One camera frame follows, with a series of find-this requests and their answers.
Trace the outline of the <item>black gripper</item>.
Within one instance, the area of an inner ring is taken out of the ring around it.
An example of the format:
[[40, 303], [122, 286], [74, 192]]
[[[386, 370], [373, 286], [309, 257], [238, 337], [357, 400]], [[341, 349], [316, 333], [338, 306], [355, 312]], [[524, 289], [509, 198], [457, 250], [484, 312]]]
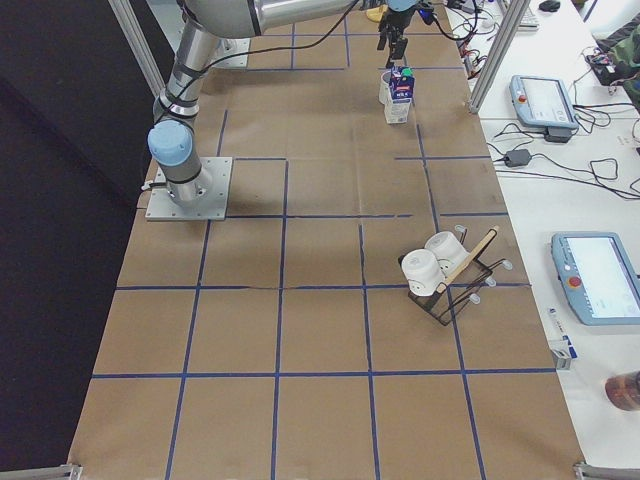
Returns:
[[404, 31], [409, 26], [411, 18], [415, 12], [414, 7], [409, 7], [403, 11], [393, 10], [391, 7], [383, 14], [379, 24], [379, 41], [377, 50], [383, 50], [388, 40], [389, 54], [386, 61], [386, 68], [391, 69], [396, 61], [402, 60], [408, 44]]

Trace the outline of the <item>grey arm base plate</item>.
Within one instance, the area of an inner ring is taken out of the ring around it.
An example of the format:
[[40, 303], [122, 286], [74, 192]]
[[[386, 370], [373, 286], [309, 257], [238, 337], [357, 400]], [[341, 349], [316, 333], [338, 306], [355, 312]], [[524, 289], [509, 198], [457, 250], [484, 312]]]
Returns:
[[223, 221], [226, 217], [232, 157], [200, 157], [195, 180], [169, 182], [160, 167], [150, 189], [145, 218], [149, 221]]

